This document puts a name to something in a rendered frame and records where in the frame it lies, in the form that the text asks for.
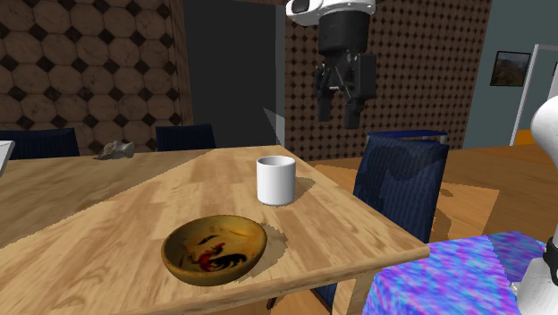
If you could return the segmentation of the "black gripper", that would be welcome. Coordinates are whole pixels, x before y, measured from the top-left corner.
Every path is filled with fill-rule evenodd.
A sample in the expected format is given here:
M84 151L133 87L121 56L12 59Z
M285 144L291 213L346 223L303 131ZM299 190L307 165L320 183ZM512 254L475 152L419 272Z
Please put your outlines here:
M359 127L360 113L376 96L376 55L366 54L370 15L339 11L319 19L318 53L324 57L315 72L315 95L319 122L330 120L331 104L338 88L345 91L344 126Z

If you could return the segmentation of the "white cup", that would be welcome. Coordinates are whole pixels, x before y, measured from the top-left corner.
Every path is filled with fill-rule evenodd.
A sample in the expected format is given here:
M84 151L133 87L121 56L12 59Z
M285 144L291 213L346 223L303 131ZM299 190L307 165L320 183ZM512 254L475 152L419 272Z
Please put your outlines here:
M286 156L260 157L257 165L257 197L270 206L284 206L295 200L296 161Z

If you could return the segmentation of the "brown painted wooden bowl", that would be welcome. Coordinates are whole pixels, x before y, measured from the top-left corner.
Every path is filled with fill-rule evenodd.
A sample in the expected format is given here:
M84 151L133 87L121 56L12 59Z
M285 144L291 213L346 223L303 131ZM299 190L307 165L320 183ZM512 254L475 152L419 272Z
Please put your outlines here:
M257 222L235 215L192 220L172 231L161 246L168 271L184 283L224 285L247 274L267 242Z

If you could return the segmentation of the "purple blue patterned robot stand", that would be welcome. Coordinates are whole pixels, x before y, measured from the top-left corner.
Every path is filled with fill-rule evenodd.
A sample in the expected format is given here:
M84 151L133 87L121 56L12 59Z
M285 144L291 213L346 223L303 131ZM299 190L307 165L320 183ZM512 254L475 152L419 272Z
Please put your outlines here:
M362 315L520 315L510 284L545 244L512 231L428 247L428 258L375 276Z

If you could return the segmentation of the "grey crumpled rock figure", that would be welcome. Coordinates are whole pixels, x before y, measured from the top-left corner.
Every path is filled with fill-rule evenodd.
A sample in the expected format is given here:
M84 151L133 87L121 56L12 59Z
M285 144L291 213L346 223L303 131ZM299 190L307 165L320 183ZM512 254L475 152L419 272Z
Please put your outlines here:
M107 143L101 152L95 157L98 160L132 158L134 156L135 143L124 143L121 140L114 140Z

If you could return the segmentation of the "wooden dining table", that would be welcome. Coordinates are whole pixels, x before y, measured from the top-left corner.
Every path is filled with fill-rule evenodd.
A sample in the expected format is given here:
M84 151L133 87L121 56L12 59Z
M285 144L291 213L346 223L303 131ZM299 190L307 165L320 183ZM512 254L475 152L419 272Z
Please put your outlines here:
M256 161L282 146L16 160L0 177L0 315L269 315L270 298L338 283L334 315L358 315L376 272L428 247L303 161L297 198L258 201ZM161 246L217 214L269 237L242 280L196 287Z

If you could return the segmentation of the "white flat object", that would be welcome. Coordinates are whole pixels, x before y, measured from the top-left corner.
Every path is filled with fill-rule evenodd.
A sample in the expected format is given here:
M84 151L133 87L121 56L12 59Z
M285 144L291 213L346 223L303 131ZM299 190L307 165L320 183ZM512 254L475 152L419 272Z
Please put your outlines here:
M7 162L13 153L14 147L15 142L13 140L0 140L0 177L4 173Z

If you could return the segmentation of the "dark framed wall picture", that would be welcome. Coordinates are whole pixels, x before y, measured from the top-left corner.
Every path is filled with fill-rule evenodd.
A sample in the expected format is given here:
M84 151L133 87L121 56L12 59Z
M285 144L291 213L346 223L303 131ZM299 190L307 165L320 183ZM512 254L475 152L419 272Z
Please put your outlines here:
M522 87L531 53L498 51L490 80L491 86Z

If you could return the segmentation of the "white door frame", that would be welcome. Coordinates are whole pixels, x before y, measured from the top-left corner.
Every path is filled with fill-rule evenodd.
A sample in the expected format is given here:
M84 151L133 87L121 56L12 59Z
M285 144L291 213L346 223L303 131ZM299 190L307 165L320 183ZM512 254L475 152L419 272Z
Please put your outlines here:
M525 106L525 102L526 102L527 95L528 95L530 80L531 80L531 77L532 77L532 74L533 74L533 71L534 71L534 67L535 67L536 62L537 62L537 55L541 50L558 51L558 46L543 45L543 44L535 44L534 45L533 52L532 52L530 60L528 62L528 70L527 70L527 74L526 74L525 81L524 81L524 84L523 84L523 90L522 90L522 94L521 94L521 99L520 99L518 111L517 111L517 114L516 114L515 123L514 123L514 126L513 126L512 133L511 133L510 146L513 146L515 144L515 141L516 141L516 138L517 138L517 133L518 133L519 125L520 125L520 120L521 120L521 117L522 117L523 108Z

